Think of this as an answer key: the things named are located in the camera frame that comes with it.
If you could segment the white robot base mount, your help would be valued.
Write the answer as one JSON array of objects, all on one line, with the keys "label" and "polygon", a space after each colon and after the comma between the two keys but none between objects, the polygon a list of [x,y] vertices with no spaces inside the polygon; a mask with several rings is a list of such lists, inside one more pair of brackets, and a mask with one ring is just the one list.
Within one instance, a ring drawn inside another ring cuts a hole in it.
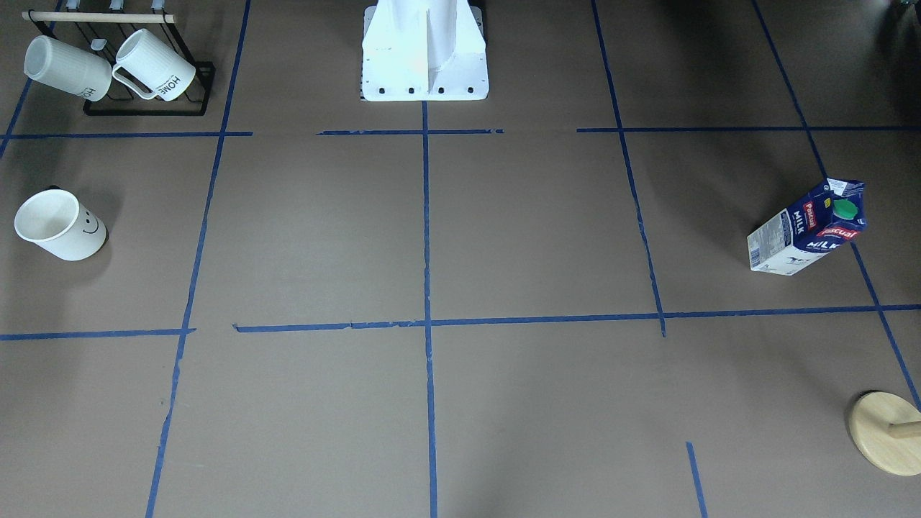
[{"label": "white robot base mount", "polygon": [[488,96],[480,1],[378,1],[364,11],[361,45],[365,101],[480,101]]}]

